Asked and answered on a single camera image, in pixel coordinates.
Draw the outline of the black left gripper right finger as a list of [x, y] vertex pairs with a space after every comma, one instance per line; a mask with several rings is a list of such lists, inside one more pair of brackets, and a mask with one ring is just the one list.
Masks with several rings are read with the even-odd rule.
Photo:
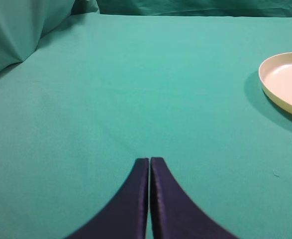
[[155, 239], [236, 238], [192, 201], [161, 157], [150, 160], [150, 214]]

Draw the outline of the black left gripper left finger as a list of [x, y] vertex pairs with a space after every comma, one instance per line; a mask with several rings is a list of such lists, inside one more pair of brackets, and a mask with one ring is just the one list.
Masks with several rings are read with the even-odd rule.
[[144, 239], [148, 217], [149, 159], [138, 158], [116, 194], [69, 239]]

